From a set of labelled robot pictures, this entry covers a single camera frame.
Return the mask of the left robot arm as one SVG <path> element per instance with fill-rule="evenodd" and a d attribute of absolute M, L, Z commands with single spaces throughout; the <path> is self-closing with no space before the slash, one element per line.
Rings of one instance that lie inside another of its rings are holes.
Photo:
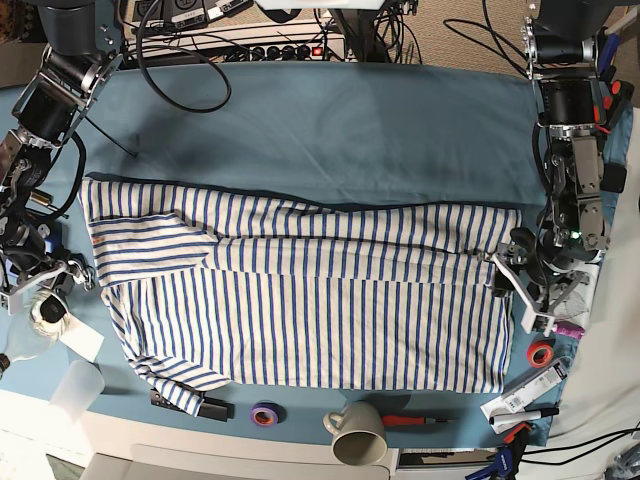
<path fill-rule="evenodd" d="M 598 72 L 598 33 L 609 1 L 528 1 L 523 43 L 537 115 L 534 164 L 545 205 L 533 230 L 516 228 L 493 261 L 495 285 L 524 305 L 521 326 L 551 333 L 556 309 L 610 244 L 602 183 L 608 117 Z"/>

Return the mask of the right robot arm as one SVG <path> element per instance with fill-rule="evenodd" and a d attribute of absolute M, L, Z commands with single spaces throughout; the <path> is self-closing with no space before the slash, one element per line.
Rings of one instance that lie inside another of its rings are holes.
<path fill-rule="evenodd" d="M 118 69 L 112 25 L 100 22 L 97 1 L 37 1 L 47 40 L 39 69 L 16 101 L 17 126 L 1 144 L 1 306 L 13 315 L 33 288 L 68 295 L 94 286 L 85 260 L 55 239 L 55 224 L 74 203 L 86 166 L 77 128 Z M 73 143 L 76 171 L 65 202 L 29 208 L 63 148 Z"/>

